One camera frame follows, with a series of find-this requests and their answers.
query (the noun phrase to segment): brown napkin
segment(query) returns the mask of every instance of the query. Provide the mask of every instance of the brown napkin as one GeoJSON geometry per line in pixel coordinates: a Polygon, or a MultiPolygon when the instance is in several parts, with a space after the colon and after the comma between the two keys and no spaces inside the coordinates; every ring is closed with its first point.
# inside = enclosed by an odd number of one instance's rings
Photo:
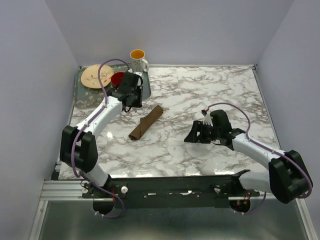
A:
{"type": "Polygon", "coordinates": [[[157,105],[147,116],[140,118],[140,124],[129,134],[129,138],[139,140],[163,112],[162,107],[157,105]]]}

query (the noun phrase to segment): beige plate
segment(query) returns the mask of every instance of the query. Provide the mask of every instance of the beige plate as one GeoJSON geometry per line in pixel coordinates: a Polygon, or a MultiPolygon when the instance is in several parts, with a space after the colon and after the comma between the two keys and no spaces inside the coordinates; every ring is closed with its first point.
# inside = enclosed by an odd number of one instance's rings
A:
{"type": "MultiPolygon", "coordinates": [[[[87,88],[101,89],[98,80],[98,69],[100,64],[92,65],[83,71],[81,75],[81,83],[87,88]]],[[[111,76],[114,74],[113,69],[110,66],[104,65],[100,71],[100,78],[103,86],[107,86],[111,82],[111,76]]]]}

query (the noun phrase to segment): white marble surface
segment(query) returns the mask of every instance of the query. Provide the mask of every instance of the white marble surface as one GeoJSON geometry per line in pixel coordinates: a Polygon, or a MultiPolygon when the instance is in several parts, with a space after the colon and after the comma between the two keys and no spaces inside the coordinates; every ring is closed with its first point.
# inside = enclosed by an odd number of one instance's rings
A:
{"type": "MultiPolygon", "coordinates": [[[[122,112],[97,139],[103,170],[114,178],[173,177],[233,174],[243,169],[266,171],[249,157],[213,144],[185,143],[194,120],[212,103],[229,102],[241,107],[252,121],[250,135],[278,147],[254,74],[249,66],[155,67],[149,71],[151,97],[142,108],[122,112]],[[156,105],[163,115],[138,141],[129,133],[156,105]]],[[[233,128],[247,128],[245,117],[230,106],[210,110],[227,111],[233,128]]],[[[93,109],[74,109],[71,126],[85,119],[93,109]]],[[[75,179],[62,163],[59,179],[75,179]]]]}

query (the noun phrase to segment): white wall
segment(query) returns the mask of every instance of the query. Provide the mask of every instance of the white wall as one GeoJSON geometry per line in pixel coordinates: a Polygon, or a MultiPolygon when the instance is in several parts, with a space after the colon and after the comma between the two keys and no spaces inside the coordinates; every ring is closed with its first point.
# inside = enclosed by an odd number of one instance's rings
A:
{"type": "Polygon", "coordinates": [[[320,236],[320,1],[296,0],[258,64],[280,145],[300,152],[314,188],[306,200],[320,236]]]}
{"type": "Polygon", "coordinates": [[[53,171],[77,63],[43,0],[0,1],[0,239],[26,240],[53,171]]]}
{"type": "Polygon", "coordinates": [[[256,64],[294,0],[46,0],[79,65],[256,64]]]}

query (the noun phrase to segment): white mug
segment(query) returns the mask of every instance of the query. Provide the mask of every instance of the white mug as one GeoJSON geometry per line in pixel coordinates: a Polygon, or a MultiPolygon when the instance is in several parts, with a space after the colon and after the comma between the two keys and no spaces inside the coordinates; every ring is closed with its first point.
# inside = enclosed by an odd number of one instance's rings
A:
{"type": "Polygon", "coordinates": [[[130,53],[131,57],[131,68],[133,72],[148,72],[149,71],[149,63],[145,59],[145,52],[141,49],[135,49],[130,53]]]}

